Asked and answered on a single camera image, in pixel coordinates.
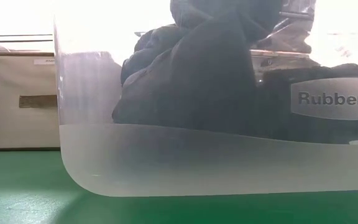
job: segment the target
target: beige storage box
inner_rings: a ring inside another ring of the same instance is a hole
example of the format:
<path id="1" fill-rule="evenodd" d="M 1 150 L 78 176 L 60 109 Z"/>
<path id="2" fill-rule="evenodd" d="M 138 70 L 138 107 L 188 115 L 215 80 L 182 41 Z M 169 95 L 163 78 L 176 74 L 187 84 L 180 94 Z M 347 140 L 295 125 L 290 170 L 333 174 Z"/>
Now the beige storage box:
<path id="1" fill-rule="evenodd" d="M 0 53 L 0 150 L 58 149 L 53 53 Z"/>

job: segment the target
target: dark clothing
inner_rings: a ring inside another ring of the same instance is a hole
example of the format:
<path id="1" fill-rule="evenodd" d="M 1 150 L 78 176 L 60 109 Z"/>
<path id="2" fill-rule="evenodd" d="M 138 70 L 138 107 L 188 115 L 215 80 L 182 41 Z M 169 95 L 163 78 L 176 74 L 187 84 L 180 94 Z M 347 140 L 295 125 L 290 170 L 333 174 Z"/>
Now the dark clothing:
<path id="1" fill-rule="evenodd" d="M 358 121 L 310 118 L 290 110 L 292 83 L 358 77 L 357 65 L 276 70 L 257 85 L 250 46 L 272 31 L 282 2 L 250 2 L 259 11 L 249 14 L 239 7 L 212 19 L 196 14 L 186 22 L 177 16 L 183 8 L 172 4 L 177 24 L 143 35 L 124 62 L 114 122 L 302 142 L 358 140 Z"/>

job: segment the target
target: green table surface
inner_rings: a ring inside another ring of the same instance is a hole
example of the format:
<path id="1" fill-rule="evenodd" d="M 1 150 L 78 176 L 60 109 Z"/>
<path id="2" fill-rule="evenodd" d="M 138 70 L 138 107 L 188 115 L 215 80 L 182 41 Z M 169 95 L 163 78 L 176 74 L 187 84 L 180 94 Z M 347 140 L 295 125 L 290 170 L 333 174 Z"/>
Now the green table surface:
<path id="1" fill-rule="evenodd" d="M 358 223 L 358 192 L 109 198 L 76 185 L 59 152 L 0 152 L 0 223 Z"/>

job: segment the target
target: submerged cloth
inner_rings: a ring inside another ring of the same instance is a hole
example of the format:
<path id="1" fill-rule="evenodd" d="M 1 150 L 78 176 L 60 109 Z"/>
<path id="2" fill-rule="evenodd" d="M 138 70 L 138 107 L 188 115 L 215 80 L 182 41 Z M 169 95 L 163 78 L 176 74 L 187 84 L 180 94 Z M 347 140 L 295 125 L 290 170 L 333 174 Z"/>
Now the submerged cloth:
<path id="1" fill-rule="evenodd" d="M 257 1 L 264 3 L 252 13 L 242 7 L 224 13 L 213 7 L 200 11 L 197 5 L 190 10 L 175 5 L 178 2 L 183 3 L 172 0 L 171 5 L 176 24 L 143 35 L 135 54 L 124 62 L 122 96 L 112 114 L 115 123 L 304 142 L 358 140 L 351 134 L 358 123 L 298 116 L 288 105 L 292 83 L 358 77 L 357 65 L 277 70 L 266 73 L 264 83 L 257 85 L 249 49 L 272 31 L 281 1 Z M 327 135 L 336 127 L 349 134 Z"/>

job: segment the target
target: rubbermaid logo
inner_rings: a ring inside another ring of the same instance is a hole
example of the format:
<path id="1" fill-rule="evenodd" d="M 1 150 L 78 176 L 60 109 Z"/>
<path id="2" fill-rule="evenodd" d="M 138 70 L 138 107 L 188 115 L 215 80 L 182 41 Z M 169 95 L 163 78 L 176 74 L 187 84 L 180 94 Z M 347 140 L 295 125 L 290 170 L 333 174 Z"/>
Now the rubbermaid logo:
<path id="1" fill-rule="evenodd" d="M 330 78 L 293 84 L 291 111 L 317 118 L 358 120 L 358 78 Z"/>
<path id="2" fill-rule="evenodd" d="M 340 93 L 335 93 L 334 96 L 327 93 L 313 96 L 308 92 L 299 92 L 298 100 L 300 105 L 358 105 L 358 96 L 342 96 Z"/>

